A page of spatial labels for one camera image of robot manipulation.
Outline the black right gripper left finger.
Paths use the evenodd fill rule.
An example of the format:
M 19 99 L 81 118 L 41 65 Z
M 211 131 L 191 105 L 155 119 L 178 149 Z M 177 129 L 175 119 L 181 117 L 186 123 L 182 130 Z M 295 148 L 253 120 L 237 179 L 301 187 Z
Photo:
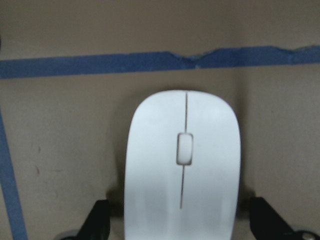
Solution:
M 110 236 L 110 204 L 97 200 L 80 228 L 78 240 L 108 240 Z

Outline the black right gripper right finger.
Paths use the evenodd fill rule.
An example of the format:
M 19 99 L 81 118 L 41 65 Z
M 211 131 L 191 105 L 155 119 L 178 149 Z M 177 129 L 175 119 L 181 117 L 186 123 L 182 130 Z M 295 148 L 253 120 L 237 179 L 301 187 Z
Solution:
M 263 197 L 252 197 L 249 202 L 250 230 L 256 240 L 302 240 Z

